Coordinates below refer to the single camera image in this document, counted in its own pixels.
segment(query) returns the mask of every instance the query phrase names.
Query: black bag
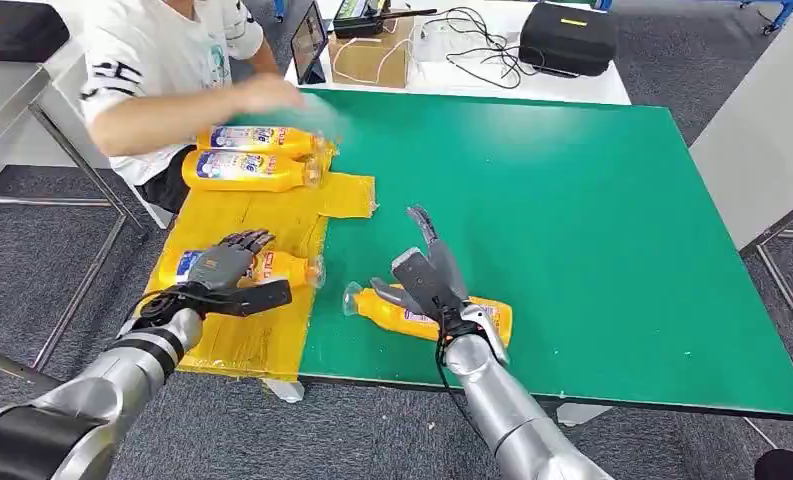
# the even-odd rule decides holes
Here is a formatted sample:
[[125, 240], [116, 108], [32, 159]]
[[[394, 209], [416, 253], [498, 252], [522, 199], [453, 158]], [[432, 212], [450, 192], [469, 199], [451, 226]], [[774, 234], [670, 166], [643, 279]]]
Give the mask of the black bag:
[[0, 61], [42, 63], [68, 40], [51, 5], [0, 0]]
[[520, 34], [519, 57], [535, 67], [595, 77], [617, 54], [609, 13], [538, 3]]

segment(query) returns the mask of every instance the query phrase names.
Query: detergent bottle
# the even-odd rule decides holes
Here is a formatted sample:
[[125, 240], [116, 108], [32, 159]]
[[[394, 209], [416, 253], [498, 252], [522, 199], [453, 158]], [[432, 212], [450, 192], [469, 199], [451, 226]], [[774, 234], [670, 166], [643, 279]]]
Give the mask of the detergent bottle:
[[284, 192], [319, 186], [322, 164], [312, 155], [297, 162], [278, 155], [195, 150], [184, 159], [181, 175], [194, 190]]
[[[493, 321], [502, 343], [508, 346], [511, 341], [511, 328], [514, 313], [511, 307], [495, 300], [470, 297], [470, 301], [483, 307]], [[437, 340], [438, 325], [431, 318], [394, 305], [379, 297], [372, 288], [362, 288], [356, 282], [350, 282], [343, 292], [343, 313], [361, 315], [372, 320], [379, 327], [393, 332]]]
[[[201, 250], [187, 250], [180, 255], [176, 255], [176, 252], [164, 254], [159, 271], [161, 281], [168, 285], [186, 282], [190, 268], [201, 253]], [[290, 282], [290, 288], [304, 285], [320, 288], [325, 283], [322, 256], [308, 260], [285, 252], [263, 250], [252, 258], [252, 265], [238, 286], [261, 285], [279, 279]]]
[[289, 127], [212, 127], [197, 138], [201, 150], [282, 155], [297, 158], [325, 151], [328, 142], [312, 133]]

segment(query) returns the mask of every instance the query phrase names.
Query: white t-shirt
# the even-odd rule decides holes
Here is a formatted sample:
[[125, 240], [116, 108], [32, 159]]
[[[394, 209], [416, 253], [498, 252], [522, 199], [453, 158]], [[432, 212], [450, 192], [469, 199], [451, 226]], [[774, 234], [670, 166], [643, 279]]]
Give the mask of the white t-shirt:
[[[81, 94], [88, 125], [131, 97], [231, 84], [228, 57], [251, 58], [263, 43], [263, 29], [241, 0], [195, 0], [194, 6], [195, 20], [189, 20], [163, 0], [93, 0], [84, 36], [89, 80]], [[142, 185], [187, 145], [110, 163], [126, 182]]]

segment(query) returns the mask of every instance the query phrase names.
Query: cardboard box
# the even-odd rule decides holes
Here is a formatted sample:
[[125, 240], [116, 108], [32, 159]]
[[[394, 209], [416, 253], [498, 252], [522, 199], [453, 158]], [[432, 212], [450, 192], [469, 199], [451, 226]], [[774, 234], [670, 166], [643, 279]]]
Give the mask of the cardboard box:
[[[331, 58], [331, 76], [335, 83], [351, 85], [373, 85], [373, 83], [356, 82], [345, 75], [375, 82], [378, 65], [393, 47], [400, 41], [408, 38], [414, 26], [413, 19], [402, 19], [399, 22], [390, 20], [385, 22], [385, 29], [392, 30], [396, 24], [396, 31], [389, 33], [387, 30], [379, 35], [369, 38], [379, 42], [358, 39], [351, 45], [351, 39], [339, 39], [332, 34], [328, 39], [328, 56]], [[408, 73], [408, 55], [410, 43], [404, 42], [393, 51], [381, 66], [381, 76], [378, 79], [379, 87], [405, 88]]]

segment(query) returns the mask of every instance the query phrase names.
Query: wire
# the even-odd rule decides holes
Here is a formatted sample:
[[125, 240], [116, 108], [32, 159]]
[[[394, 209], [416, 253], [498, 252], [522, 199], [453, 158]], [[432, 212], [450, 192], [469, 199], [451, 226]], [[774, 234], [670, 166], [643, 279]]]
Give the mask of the wire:
[[387, 27], [384, 27], [384, 31], [387, 33], [396, 33], [396, 29], [399, 28], [399, 19], [397, 18], [396, 21], [393, 22], [393, 30], [390, 30]]
[[[376, 73], [375, 73], [375, 80], [363, 80], [363, 79], [360, 79], [360, 78], [355, 78], [355, 77], [353, 77], [353, 76], [351, 76], [349, 74], [346, 74], [346, 73], [343, 73], [343, 72], [337, 70], [337, 59], [340, 58], [340, 54], [343, 53], [343, 49], [348, 47], [349, 45], [352, 45], [352, 44], [357, 43], [357, 42], [381, 43], [381, 39], [355, 37], [355, 38], [349, 40], [348, 42], [344, 43], [343, 45], [340, 46], [340, 48], [337, 49], [337, 53], [334, 54], [334, 60], [331, 62], [331, 70], [334, 73], [336, 73], [337, 75], [340, 75], [341, 77], [348, 78], [349, 80], [352, 80], [353, 82], [365, 83], [365, 84], [368, 84], [368, 85], [378, 85], [378, 82], [381, 80], [381, 69], [384, 68], [384, 62], [387, 61], [387, 59], [390, 57], [390, 55], [393, 55], [393, 53], [400, 46], [402, 46], [402, 45], [404, 45], [406, 43], [410, 43], [411, 45], [413, 45], [413, 43], [414, 43], [413, 41], [411, 41], [410, 37], [409, 38], [404, 38], [404, 39], [399, 40], [398, 42], [396, 42], [396, 45], [393, 45], [393, 48], [391, 48], [384, 55], [384, 57], [382, 57], [381, 61], [378, 62], [378, 70], [376, 70]], [[411, 58], [414, 57], [413, 54], [411, 54], [411, 49], [408, 49], [407, 52], [408, 52], [408, 56], [409, 57], [411, 57]]]
[[[458, 13], [463, 15], [464, 17], [452, 17], [452, 13]], [[445, 14], [444, 18], [437, 18], [434, 20], [429, 20], [425, 22], [421, 27], [421, 38], [425, 38], [425, 26], [431, 23], [436, 22], [446, 22], [446, 25], [454, 32], [461, 33], [461, 34], [479, 34], [484, 38], [485, 47], [477, 47], [471, 48], [462, 52], [450, 52], [447, 53], [445, 58], [446, 61], [457, 67], [459, 70], [463, 71], [464, 73], [470, 75], [473, 78], [481, 80], [483, 82], [489, 83], [499, 88], [503, 88], [506, 90], [513, 90], [520, 86], [522, 83], [522, 76], [534, 76], [541, 72], [543, 66], [546, 64], [546, 57], [543, 55], [543, 52], [537, 50], [535, 48], [529, 48], [540, 54], [541, 62], [538, 66], [531, 66], [532, 70], [526, 70], [520, 59], [519, 59], [519, 45], [508, 46], [508, 40], [498, 34], [490, 33], [487, 28], [487, 22], [485, 22], [484, 18], [481, 14], [473, 8], [470, 7], [454, 7], [449, 10], [442, 12], [441, 14]], [[459, 28], [457, 24], [454, 22], [471, 22], [473, 24], [473, 29], [463, 29]], [[512, 50], [517, 50], [517, 54], [511, 53]], [[465, 65], [456, 62], [458, 57], [463, 57], [465, 55], [469, 55], [471, 53], [476, 52], [488, 52], [490, 55], [486, 56], [479, 64], [485, 64], [486, 62], [494, 59], [499, 59], [501, 63], [507, 67], [505, 72], [501, 74], [499, 77], [499, 81], [491, 78], [487, 78], [481, 76], [474, 71], [467, 68]], [[506, 78], [513, 78], [513, 84], [504, 84], [501, 83], [503, 79]]]
[[[463, 16], [462, 17], [453, 16], [453, 14], [459, 14], [459, 15], [463, 15]], [[436, 17], [436, 16], [440, 16], [440, 15], [445, 15], [445, 16], [443, 18], [435, 18], [435, 19], [429, 20], [429, 21], [427, 21], [427, 22], [425, 22], [423, 24], [415, 25], [414, 27], [412, 27], [410, 33], [408, 34], [408, 38], [400, 40], [399, 42], [396, 43], [396, 45], [394, 45], [390, 50], [388, 50], [387, 53], [384, 55], [384, 57], [381, 58], [381, 61], [378, 63], [378, 68], [376, 69], [376, 73], [375, 73], [375, 79], [373, 79], [373, 80], [361, 79], [361, 78], [353, 77], [352, 75], [349, 75], [347, 73], [343, 73], [340, 70], [338, 70], [337, 61], [340, 58], [340, 55], [343, 53], [343, 50], [345, 48], [347, 48], [349, 45], [352, 45], [352, 44], [357, 43], [357, 42], [381, 43], [381, 39], [379, 39], [379, 38], [355, 37], [355, 38], [352, 38], [351, 40], [349, 40], [348, 42], [344, 43], [343, 45], [341, 45], [340, 48], [337, 49], [337, 53], [334, 54], [334, 59], [331, 62], [332, 71], [334, 72], [335, 75], [340, 75], [341, 77], [347, 78], [347, 79], [349, 79], [349, 80], [351, 80], [353, 82], [356, 82], [356, 83], [361, 83], [361, 84], [366, 84], [366, 85], [378, 85], [378, 83], [381, 81], [381, 71], [384, 68], [384, 63], [387, 61], [387, 59], [390, 58], [390, 56], [394, 52], [396, 52], [396, 50], [398, 50], [400, 46], [405, 45], [405, 44], [410, 44], [411, 48], [407, 49], [408, 61], [409, 62], [413, 61], [417, 65], [417, 70], [420, 71], [420, 73], [422, 73], [422, 69], [420, 68], [420, 64], [419, 64], [419, 62], [417, 62], [416, 58], [414, 57], [414, 55], [412, 53], [412, 50], [414, 48], [414, 42], [413, 42], [414, 32], [419, 27], [419, 29], [420, 29], [420, 38], [425, 38], [427, 36], [427, 33], [425, 31], [426, 25], [429, 25], [429, 24], [432, 24], [432, 23], [438, 23], [438, 22], [446, 22], [446, 25], [453, 32], [456, 32], [456, 33], [459, 33], [459, 34], [462, 34], [462, 35], [478, 34], [478, 35], [481, 35], [484, 38], [485, 44], [487, 45], [486, 47], [471, 48], [471, 49], [465, 50], [463, 52], [447, 53], [446, 56], [445, 56], [446, 61], [448, 61], [449, 63], [451, 63], [452, 65], [454, 65], [458, 69], [460, 69], [461, 71], [465, 72], [466, 74], [468, 74], [468, 75], [470, 75], [470, 76], [472, 76], [472, 77], [474, 77], [474, 78], [476, 78], [478, 80], [481, 80], [483, 82], [487, 82], [487, 83], [489, 83], [491, 85], [494, 85], [494, 86], [497, 86], [499, 88], [503, 88], [503, 89], [506, 89], [506, 90], [513, 90], [513, 89], [519, 87], [520, 84], [522, 83], [522, 75], [526, 75], [526, 76], [537, 75], [538, 73], [540, 73], [540, 69], [546, 63], [546, 58], [543, 56], [543, 52], [541, 52], [539, 50], [536, 50], [534, 48], [531, 48], [531, 50], [534, 50], [534, 51], [536, 51], [537, 53], [540, 54], [541, 64], [538, 67], [532, 66], [533, 70], [531, 72], [529, 72], [526, 69], [524, 69], [522, 64], [521, 64], [521, 62], [520, 62], [520, 59], [518, 58], [518, 56], [515, 55], [515, 54], [510, 53], [511, 50], [518, 49], [519, 46], [516, 46], [516, 45], [515, 46], [508, 46], [508, 40], [504, 36], [498, 35], [498, 34], [495, 34], [495, 33], [490, 33], [490, 31], [487, 28], [487, 22], [485, 22], [484, 17], [482, 17], [481, 14], [477, 10], [475, 10], [474, 8], [471, 8], [471, 7], [453, 7], [453, 8], [450, 8], [448, 10], [444, 10], [442, 12], [433, 13], [433, 14], [427, 14], [427, 15], [424, 15], [424, 16]], [[387, 28], [385, 28], [384, 30], [387, 31], [390, 34], [395, 33], [396, 29], [398, 27], [398, 20], [399, 19], [397, 19], [396, 22], [394, 23], [393, 30], [389, 30]], [[471, 28], [471, 29], [459, 28], [458, 26], [456, 26], [456, 23], [453, 23], [453, 22], [469, 22], [469, 23], [472, 24], [472, 26], [474, 28]], [[505, 67], [507, 67], [507, 70], [505, 71], [505, 73], [503, 73], [500, 76], [500, 81], [505, 79], [505, 78], [507, 78], [509, 75], [513, 74], [512, 77], [515, 79], [513, 85], [505, 85], [505, 84], [503, 84], [503, 83], [501, 83], [499, 81], [495, 81], [495, 80], [483, 77], [481, 75], [478, 75], [477, 73], [469, 70], [467, 67], [465, 67], [462, 64], [457, 63], [454, 60], [457, 57], [462, 57], [464, 55], [469, 55], [470, 53], [475, 53], [475, 52], [488, 52], [490, 54], [487, 57], [485, 57], [481, 62], [479, 62], [480, 64], [484, 64], [485, 62], [487, 62], [489, 60], [493, 60], [493, 59], [499, 58], [500, 61], [502, 62], [502, 64], [505, 65]]]
[[167, 293], [167, 294], [170, 294], [170, 295], [177, 295], [177, 296], [189, 298], [191, 300], [196, 300], [196, 301], [199, 301], [199, 302], [212, 303], [214, 305], [226, 305], [228, 303], [231, 303], [231, 302], [224, 302], [222, 300], [214, 300], [212, 298], [202, 297], [200, 295], [193, 295], [192, 293], [187, 293], [187, 292], [178, 292], [178, 291], [171, 291], [170, 292], [170, 291], [167, 291], [166, 289], [164, 289], [164, 290], [152, 290], [151, 292], [144, 293], [140, 298], [137, 299], [137, 301], [135, 301], [131, 305], [131, 308], [129, 308], [125, 312], [125, 321], [123, 321], [122, 323], [125, 324], [129, 320], [131, 320], [131, 316], [133, 315], [134, 311], [137, 310], [137, 307], [140, 306], [140, 303], [142, 303], [143, 300], [145, 300], [145, 299], [147, 299], [147, 298], [149, 298], [149, 297], [151, 297], [153, 295], [160, 295], [160, 294], [164, 294], [164, 293]]
[[473, 431], [478, 436], [478, 438], [484, 441], [484, 437], [482, 437], [481, 432], [478, 430], [478, 427], [475, 425], [475, 423], [473, 423], [473, 419], [470, 418], [469, 414], [464, 409], [464, 407], [461, 406], [460, 403], [458, 403], [458, 399], [455, 398], [455, 392], [452, 390], [452, 387], [449, 385], [449, 381], [446, 380], [446, 374], [443, 373], [443, 364], [444, 364], [443, 339], [444, 339], [444, 335], [446, 335], [444, 333], [446, 331], [446, 315], [443, 315], [443, 317], [441, 317], [439, 331], [440, 334], [437, 337], [437, 347], [435, 347], [434, 349], [434, 363], [437, 365], [437, 374], [440, 375], [440, 382], [443, 383], [443, 388], [446, 390], [446, 393], [449, 394], [449, 398], [452, 399], [452, 403], [454, 403], [455, 406], [458, 407], [458, 411], [461, 412], [461, 415], [464, 417], [464, 420], [467, 421], [467, 423], [470, 425], [470, 428], [473, 429]]

